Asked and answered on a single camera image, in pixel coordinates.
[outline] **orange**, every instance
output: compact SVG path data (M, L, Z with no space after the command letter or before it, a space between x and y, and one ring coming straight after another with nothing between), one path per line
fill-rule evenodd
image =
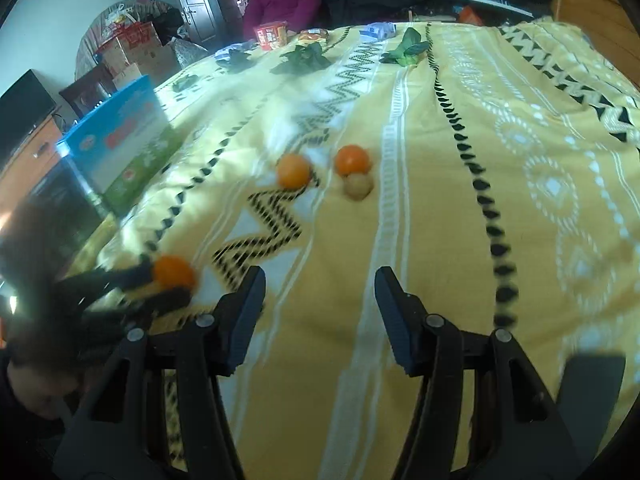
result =
M180 256L164 254L155 262L152 269L154 281L164 290L183 286L193 290L196 286L196 275L191 266Z
M338 150L334 159L335 171L341 176L351 173L369 173L371 160L366 150L355 144L348 144Z
M311 164L302 155L286 153L278 161L276 175L284 189L300 189L311 180Z

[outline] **red snack box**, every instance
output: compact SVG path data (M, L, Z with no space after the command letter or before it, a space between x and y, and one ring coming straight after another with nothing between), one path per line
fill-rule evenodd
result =
M275 50L285 46L287 38L287 22L263 23L254 28L255 37L263 50Z

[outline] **green leaf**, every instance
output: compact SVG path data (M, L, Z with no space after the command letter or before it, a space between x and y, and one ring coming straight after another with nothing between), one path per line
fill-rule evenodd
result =
M402 41L400 42L400 46L402 47L403 51L408 49L410 46L416 44L416 43L420 43L420 40L422 39L422 37L420 36L420 32L418 32L417 30L415 30L413 27L409 27L405 32L404 32L404 36L402 37Z
M308 49L316 56L322 56L322 46L317 41L310 44Z
M380 63L387 63L387 64L392 64L396 62L396 58L395 57L391 57L388 55L388 52L385 52L381 57L380 57Z
M410 46L407 50L404 51L404 55L416 56L417 54L423 53L425 50L429 50L430 47L431 43L429 43L428 41L423 41L421 43Z
M231 74L237 74L254 65L255 61L249 59L249 54L240 50L231 49L229 59L221 59L218 66L225 68Z
M398 46L393 50L385 52L385 54L388 54L389 57L392 57L393 59L398 59L399 57L404 56L404 47Z
M308 46L297 45L293 51L285 52L281 57L287 60L271 70L274 74L303 75L331 65L331 62L322 55L322 46L319 43L311 43Z
M172 89L174 92L182 92L193 86L198 79L200 78L194 74L184 75L172 84Z

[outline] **door handle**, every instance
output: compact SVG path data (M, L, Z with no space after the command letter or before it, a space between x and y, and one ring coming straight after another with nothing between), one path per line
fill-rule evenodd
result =
M49 146L49 141L43 142L38 148L38 151L33 154L33 158L40 158L49 149Z

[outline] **white wall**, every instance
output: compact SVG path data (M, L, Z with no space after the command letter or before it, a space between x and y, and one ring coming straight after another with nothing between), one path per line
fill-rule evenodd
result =
M74 81L80 39L97 15L118 1L18 0L0 27L0 95L31 68L63 102L58 92Z

